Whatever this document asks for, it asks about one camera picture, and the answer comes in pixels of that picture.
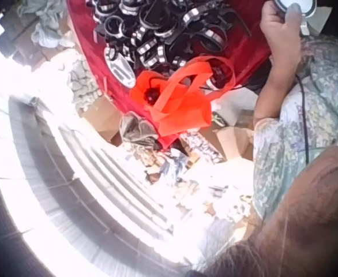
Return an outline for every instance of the black cable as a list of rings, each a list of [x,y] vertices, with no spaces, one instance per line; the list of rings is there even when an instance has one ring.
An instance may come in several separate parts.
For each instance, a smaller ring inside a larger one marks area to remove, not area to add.
[[[302,94],[302,122],[303,122],[303,134],[305,137],[305,162],[306,165],[308,165],[310,162],[309,161],[310,158],[309,158],[309,135],[307,134],[307,123],[306,123],[306,107],[305,107],[306,95],[300,77],[296,75],[296,79],[300,85]]]

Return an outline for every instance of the pile of items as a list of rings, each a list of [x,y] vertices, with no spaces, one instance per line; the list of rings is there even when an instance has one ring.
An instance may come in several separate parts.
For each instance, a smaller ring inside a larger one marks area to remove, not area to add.
[[[87,5],[96,22],[95,42],[106,44],[109,69],[129,88],[142,69],[169,76],[200,54],[222,55],[235,19],[250,35],[234,9],[221,0],[89,0]],[[229,81],[224,72],[213,70],[207,85],[224,86]]]

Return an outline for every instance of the red fabric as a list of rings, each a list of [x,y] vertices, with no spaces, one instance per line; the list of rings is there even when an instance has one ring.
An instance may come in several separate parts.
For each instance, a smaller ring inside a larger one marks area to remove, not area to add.
[[[259,27],[261,8],[265,0],[228,2],[252,32],[252,37],[248,38],[239,24],[235,24],[228,34],[226,56],[234,63],[235,73],[238,76],[237,84],[242,84],[269,55],[269,48]],[[107,68],[103,56],[105,45],[93,41],[95,22],[92,19],[91,9],[85,6],[85,0],[68,0],[67,4],[81,48],[100,89],[113,98],[114,104],[121,112],[134,111],[152,122],[150,114],[129,97],[129,89],[120,84]],[[167,148],[177,138],[178,135],[171,135],[161,137],[159,141],[163,148]]]

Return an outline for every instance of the person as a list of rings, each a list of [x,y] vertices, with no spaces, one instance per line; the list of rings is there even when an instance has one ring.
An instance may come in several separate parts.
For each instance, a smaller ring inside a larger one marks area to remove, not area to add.
[[[338,276],[338,40],[299,36],[301,9],[274,3],[261,29],[273,66],[254,111],[260,224],[186,277]]]

